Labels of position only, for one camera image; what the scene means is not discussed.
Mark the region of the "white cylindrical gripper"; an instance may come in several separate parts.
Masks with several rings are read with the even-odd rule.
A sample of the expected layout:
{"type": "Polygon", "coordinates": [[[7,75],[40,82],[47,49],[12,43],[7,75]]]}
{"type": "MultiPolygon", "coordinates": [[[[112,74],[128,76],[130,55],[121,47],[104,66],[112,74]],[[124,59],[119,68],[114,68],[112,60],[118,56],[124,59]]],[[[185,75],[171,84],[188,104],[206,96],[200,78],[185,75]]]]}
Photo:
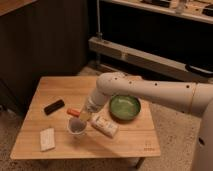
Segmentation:
{"type": "Polygon", "coordinates": [[[85,109],[88,111],[81,111],[79,115],[79,119],[81,121],[88,121],[92,114],[91,113],[97,113],[100,111],[100,107],[95,104],[91,98],[87,98],[85,101],[85,109]]]}

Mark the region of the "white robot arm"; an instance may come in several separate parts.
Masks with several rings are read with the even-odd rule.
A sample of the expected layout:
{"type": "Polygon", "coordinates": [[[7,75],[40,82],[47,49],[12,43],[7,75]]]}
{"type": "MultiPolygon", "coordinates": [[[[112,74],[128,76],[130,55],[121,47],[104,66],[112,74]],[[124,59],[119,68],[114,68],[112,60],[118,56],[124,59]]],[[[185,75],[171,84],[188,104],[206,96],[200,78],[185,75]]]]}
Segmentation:
{"type": "Polygon", "coordinates": [[[213,171],[213,84],[130,80],[121,72],[102,73],[83,110],[99,112],[113,95],[130,95],[202,117],[191,171],[213,171]]]}

